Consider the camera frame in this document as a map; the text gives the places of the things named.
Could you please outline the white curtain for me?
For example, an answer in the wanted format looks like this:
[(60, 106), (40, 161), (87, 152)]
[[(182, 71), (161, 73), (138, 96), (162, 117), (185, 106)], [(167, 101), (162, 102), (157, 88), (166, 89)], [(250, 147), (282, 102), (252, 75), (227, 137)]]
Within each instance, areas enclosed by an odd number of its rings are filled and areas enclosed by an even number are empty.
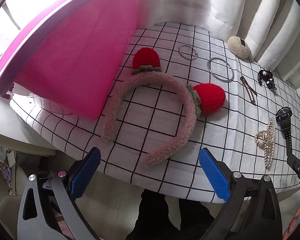
[(227, 41), (242, 38), (250, 59), (290, 81), (300, 97), (300, 5), (296, 0), (140, 0), (141, 26), (178, 22)]

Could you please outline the pink plastic storage box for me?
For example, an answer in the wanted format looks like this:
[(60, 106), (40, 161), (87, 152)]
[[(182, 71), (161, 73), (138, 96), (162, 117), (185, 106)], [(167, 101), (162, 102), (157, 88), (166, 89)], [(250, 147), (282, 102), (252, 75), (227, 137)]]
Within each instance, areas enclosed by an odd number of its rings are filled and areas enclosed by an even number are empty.
[(67, 112), (96, 119), (136, 28), (154, 0), (58, 0), (0, 58), (0, 96), (14, 83)]

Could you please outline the large silver bangle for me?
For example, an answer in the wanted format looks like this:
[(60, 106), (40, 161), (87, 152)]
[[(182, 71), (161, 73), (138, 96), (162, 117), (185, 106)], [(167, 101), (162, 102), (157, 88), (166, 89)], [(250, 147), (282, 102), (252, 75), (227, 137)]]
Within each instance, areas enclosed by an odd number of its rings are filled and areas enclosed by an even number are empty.
[(225, 59), (211, 57), (207, 61), (207, 69), (210, 74), (218, 81), (230, 83), (234, 81), (234, 69)]

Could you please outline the black wrist watch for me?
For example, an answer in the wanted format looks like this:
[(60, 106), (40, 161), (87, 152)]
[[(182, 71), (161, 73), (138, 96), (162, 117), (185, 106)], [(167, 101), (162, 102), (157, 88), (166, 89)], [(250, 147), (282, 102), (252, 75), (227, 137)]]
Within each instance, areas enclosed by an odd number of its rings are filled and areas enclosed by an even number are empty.
[(277, 124), (281, 127), (284, 133), (287, 156), (292, 154), (291, 117), (292, 110), (290, 107), (282, 107), (276, 113)]

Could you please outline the brown metal snap hair clip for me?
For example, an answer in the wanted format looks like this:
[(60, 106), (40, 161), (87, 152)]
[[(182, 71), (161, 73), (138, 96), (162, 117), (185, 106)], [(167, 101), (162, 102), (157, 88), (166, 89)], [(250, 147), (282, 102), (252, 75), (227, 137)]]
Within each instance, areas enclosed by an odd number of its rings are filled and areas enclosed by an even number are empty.
[(252, 104), (256, 103), (256, 99), (255, 97), (257, 97), (257, 92), (249, 85), (249, 83), (247, 82), (247, 80), (245, 79), (245, 77), (241, 76), (240, 77), (241, 83), (243, 85), (243, 87), (246, 89), (248, 97), (250, 99), (250, 102)]

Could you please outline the beige fuzzy hair clip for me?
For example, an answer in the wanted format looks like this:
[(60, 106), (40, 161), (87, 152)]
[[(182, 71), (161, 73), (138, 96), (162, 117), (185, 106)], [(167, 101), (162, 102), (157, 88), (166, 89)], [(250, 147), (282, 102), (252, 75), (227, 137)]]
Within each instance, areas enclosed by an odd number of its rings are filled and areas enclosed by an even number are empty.
[(231, 36), (227, 41), (228, 49), (238, 58), (247, 59), (250, 56), (250, 48), (240, 37)]

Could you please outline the pearl rhinestone claw clip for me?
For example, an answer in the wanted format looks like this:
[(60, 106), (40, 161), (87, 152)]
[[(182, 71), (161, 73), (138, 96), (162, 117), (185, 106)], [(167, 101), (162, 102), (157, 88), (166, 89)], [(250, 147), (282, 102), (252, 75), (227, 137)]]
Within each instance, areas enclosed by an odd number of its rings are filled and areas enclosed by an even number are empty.
[(272, 164), (275, 151), (275, 120), (270, 118), (266, 129), (258, 131), (254, 136), (254, 141), (259, 148), (264, 151), (265, 169), (269, 169)]

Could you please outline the white grid-pattern tablecloth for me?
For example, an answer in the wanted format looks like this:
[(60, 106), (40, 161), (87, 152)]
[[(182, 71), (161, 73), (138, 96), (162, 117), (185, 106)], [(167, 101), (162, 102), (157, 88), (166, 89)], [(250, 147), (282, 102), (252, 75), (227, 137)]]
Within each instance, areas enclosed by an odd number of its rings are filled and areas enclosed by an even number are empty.
[(97, 147), (98, 171), (107, 176), (217, 203), (200, 167), (202, 148), (247, 178), (269, 176), (277, 192), (299, 185), (279, 127), (270, 130), (275, 138), (267, 152), (255, 138), (280, 108), (290, 107), (293, 152), (300, 158), (300, 98), (278, 73), (276, 90), (259, 85), (259, 71), (258, 64), (235, 57), (209, 31), (165, 22), (134, 31), (96, 120), (36, 95), (15, 95), (10, 106), (74, 159)]

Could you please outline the pink fuzzy strawberry headband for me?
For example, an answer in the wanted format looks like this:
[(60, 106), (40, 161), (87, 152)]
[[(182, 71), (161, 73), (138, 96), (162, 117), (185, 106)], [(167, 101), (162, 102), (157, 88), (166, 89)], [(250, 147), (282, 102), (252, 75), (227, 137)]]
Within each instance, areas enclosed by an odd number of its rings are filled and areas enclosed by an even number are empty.
[(101, 138), (140, 150), (139, 163), (145, 167), (181, 150), (197, 120), (219, 111), (226, 100), (220, 86), (188, 85), (166, 69), (154, 49), (139, 49), (132, 73), (115, 85), (102, 112)]

